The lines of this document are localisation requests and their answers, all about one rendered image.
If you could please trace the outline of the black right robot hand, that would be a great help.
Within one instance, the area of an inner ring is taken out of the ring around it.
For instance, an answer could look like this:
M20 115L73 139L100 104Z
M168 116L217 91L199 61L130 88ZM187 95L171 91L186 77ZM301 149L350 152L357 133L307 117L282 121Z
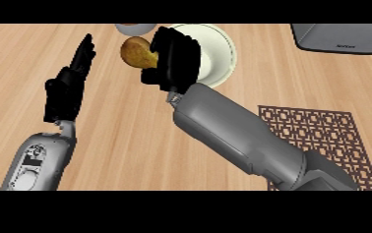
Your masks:
M197 40L174 28L159 27L149 51L158 53L156 67L140 70L140 82L159 85L162 91L184 94L196 83L200 68Z

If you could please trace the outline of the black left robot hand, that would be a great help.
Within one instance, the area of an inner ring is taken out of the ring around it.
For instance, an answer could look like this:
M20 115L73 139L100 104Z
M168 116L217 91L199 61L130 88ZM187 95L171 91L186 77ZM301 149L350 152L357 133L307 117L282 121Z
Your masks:
M45 114L44 121L73 121L78 115L84 82L96 56L91 34L87 33L75 50L71 64L65 66L56 77L45 81Z

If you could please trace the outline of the brown pear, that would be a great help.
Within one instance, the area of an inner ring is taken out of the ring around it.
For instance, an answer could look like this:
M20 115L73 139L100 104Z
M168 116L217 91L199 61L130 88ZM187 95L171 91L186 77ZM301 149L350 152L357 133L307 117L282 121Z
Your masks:
M138 36L130 37L121 46L124 62L135 68L156 67L158 53L149 51L149 42Z

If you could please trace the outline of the pale cream bowl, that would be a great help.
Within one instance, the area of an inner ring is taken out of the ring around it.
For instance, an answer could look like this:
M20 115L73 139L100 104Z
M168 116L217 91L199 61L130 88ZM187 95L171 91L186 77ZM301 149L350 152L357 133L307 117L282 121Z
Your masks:
M236 66L236 50L227 33L212 24L174 24L171 26L200 45L197 82L217 87L230 77Z

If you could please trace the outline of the brown patterned placemat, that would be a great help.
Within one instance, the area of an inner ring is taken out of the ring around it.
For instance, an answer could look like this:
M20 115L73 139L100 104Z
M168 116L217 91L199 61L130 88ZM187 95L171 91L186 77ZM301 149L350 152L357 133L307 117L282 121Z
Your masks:
M270 131L302 151L316 150L372 191L372 163L350 112L258 106Z

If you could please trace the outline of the grey appliance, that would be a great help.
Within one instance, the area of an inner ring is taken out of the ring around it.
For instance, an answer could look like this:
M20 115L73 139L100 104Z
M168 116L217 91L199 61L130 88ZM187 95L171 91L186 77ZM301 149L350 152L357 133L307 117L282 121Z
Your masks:
M372 55L372 24L290 24L299 49Z

